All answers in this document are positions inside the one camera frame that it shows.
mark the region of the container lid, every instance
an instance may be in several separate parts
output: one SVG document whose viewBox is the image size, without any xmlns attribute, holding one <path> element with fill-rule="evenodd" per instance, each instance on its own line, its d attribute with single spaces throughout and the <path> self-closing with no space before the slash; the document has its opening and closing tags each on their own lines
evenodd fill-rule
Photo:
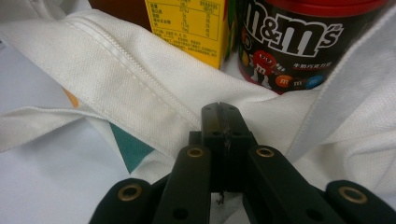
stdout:
<svg viewBox="0 0 396 224">
<path fill-rule="evenodd" d="M 388 0 L 266 0 L 287 11 L 319 17 L 361 15 L 384 6 Z"/>
</svg>

